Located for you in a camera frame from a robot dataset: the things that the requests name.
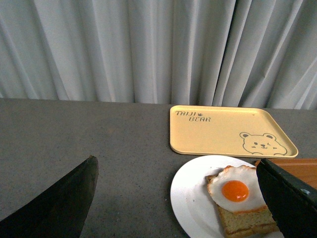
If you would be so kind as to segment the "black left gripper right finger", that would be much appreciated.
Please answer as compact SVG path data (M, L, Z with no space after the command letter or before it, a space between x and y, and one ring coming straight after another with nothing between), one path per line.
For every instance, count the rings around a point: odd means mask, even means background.
M263 198L286 238L317 236L317 190L268 159L257 164Z

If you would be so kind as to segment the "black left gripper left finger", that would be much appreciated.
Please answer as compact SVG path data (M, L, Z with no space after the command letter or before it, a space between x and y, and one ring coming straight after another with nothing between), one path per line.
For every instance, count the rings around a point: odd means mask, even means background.
M0 222L2 238L78 238L92 204L99 174L90 156Z

